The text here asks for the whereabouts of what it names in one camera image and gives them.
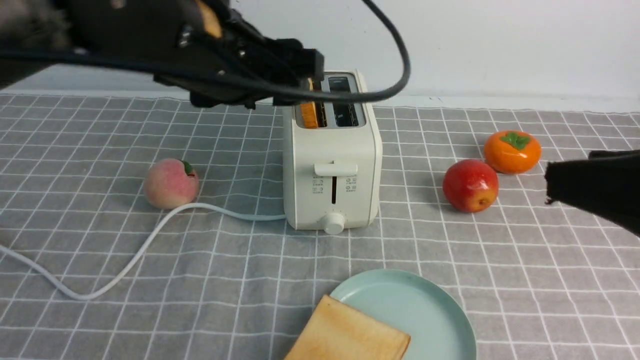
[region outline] fake fruit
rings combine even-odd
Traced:
[[[520,174],[531,170],[542,154],[535,137],[517,130],[498,131],[484,143],[484,158],[498,172]]]
[[[195,199],[198,174],[187,161],[163,159],[148,170],[143,189],[151,205],[175,209]]]
[[[442,190],[454,208],[475,213],[491,206],[498,197],[498,175],[481,160],[461,160],[447,170]]]

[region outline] orange persimmon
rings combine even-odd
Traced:
[[[535,137],[518,130],[498,131],[484,143],[484,158],[503,174],[520,174],[540,160],[542,148]]]

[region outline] toasted bread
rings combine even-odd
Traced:
[[[411,336],[325,295],[285,360],[400,360]]]
[[[314,89],[314,83],[309,79],[309,90]],[[302,121],[307,129],[318,128],[318,118],[316,113],[316,103],[306,102],[300,104],[300,113],[302,114]]]

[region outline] white toaster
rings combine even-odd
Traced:
[[[330,71],[315,88],[365,92],[357,71]],[[365,227],[378,214],[382,140],[371,104],[317,102],[318,127],[283,109],[284,212],[296,230]]]

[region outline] white cable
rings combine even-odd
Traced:
[[[169,214],[167,214],[162,221],[160,221],[160,224],[158,224],[158,226],[156,226],[156,228],[151,232],[151,234],[149,235],[149,237],[147,238],[147,240],[145,240],[144,244],[142,244],[142,246],[140,247],[140,250],[138,250],[138,252],[136,253],[136,255],[133,257],[133,259],[131,259],[131,261],[127,264],[127,266],[124,267],[124,269],[122,269],[122,271],[116,276],[114,277],[111,281],[109,281],[109,283],[105,286],[103,286],[101,289],[90,293],[90,294],[86,294],[86,295],[82,295],[82,294],[78,294],[74,291],[72,291],[71,289],[69,289],[68,287],[66,287],[62,282],[60,282],[60,280],[56,279],[55,276],[51,275],[50,272],[48,272],[45,268],[43,268],[42,266],[36,264],[33,260],[18,254],[17,252],[8,249],[2,245],[0,245],[0,251],[4,252],[5,254],[11,256],[12,258],[19,260],[25,264],[27,264],[27,266],[30,266],[31,268],[33,268],[34,270],[36,270],[37,272],[41,273],[42,275],[44,275],[49,281],[51,281],[51,283],[58,288],[60,291],[62,291],[66,296],[74,299],[74,300],[93,300],[95,298],[97,298],[98,296],[104,294],[105,292],[109,291],[115,284],[117,284],[120,280],[122,280],[122,278],[127,275],[127,273],[131,270],[131,268],[138,262],[138,260],[140,260],[140,258],[142,257],[142,254],[145,253],[146,249],[149,247],[149,245],[151,244],[151,242],[154,240],[154,238],[156,237],[156,235],[160,232],[160,230],[163,228],[163,226],[167,223],[167,221],[169,221],[169,219],[171,219],[171,217],[173,217],[175,214],[181,212],[182,210],[186,210],[186,209],[193,209],[193,208],[202,208],[202,209],[209,209],[209,210],[213,210],[213,211],[218,211],[220,213],[223,213],[225,215],[229,215],[230,217],[235,217],[235,218],[239,218],[241,220],[248,220],[248,221],[272,221],[272,220],[282,220],[285,219],[286,216],[285,215],[246,215],[246,214],[239,214],[239,213],[234,213],[233,211],[229,211],[223,208],[219,208],[215,205],[210,205],[210,204],[204,204],[202,202],[192,202],[186,205],[182,205],[179,206],[173,210],[171,210],[171,212],[169,212]]]

